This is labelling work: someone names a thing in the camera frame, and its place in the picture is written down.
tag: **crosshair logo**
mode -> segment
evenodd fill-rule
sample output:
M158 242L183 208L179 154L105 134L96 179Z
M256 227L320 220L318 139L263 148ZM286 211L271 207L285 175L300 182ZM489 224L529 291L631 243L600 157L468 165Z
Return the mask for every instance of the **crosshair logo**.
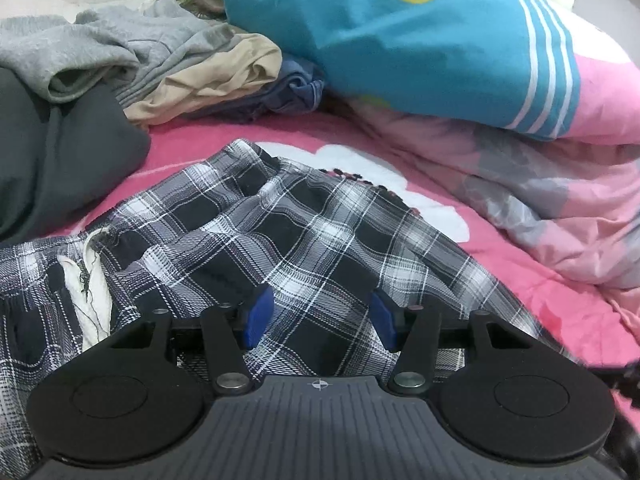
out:
M316 379L315 381L309 384L311 384L311 386L313 386L316 390L324 390L326 387L331 386L331 384L329 384L324 379Z

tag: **plaid pajama pants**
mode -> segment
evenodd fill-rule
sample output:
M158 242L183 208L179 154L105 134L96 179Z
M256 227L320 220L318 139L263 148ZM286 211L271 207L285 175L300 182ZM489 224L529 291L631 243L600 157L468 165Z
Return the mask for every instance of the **plaid pajama pants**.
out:
M91 289L88 244L110 295L107 327L79 316L78 291L65 284L62 260L76 262ZM456 318L484 308L555 344L503 284L399 198L236 140L121 202L85 234L0 250L0 472L20 478L39 460L29 392L87 339L155 308L197 316L263 282L276 305L246 356L255 377L388 375L395 357L367 317L375 287L401 306L439 298ZM89 309L95 300L87 295ZM461 351L441 350L437 374L462 364Z

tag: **pile of clothes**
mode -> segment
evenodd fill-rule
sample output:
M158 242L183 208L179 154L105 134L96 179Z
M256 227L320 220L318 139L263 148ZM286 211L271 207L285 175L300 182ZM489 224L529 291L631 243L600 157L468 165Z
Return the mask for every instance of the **pile of clothes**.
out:
M0 244L81 217L144 162L152 124L308 113L323 88L216 0L0 20Z

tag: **gray hoodie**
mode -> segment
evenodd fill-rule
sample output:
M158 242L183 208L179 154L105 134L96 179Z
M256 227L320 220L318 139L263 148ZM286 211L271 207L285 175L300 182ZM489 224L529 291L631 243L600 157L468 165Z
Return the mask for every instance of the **gray hoodie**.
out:
M230 50L226 23L200 20L175 0L143 12L123 6L0 20L0 66L51 103L78 99L100 79L121 106L145 98L167 75Z

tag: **textured grip surface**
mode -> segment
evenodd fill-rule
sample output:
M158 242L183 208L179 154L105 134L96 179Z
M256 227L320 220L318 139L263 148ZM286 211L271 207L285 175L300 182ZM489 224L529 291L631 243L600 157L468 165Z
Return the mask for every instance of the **textured grip surface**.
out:
M86 470L48 461L31 480L617 480L593 458L494 462L453 439L423 401L373 377L267 377L214 403L193 435L149 462Z

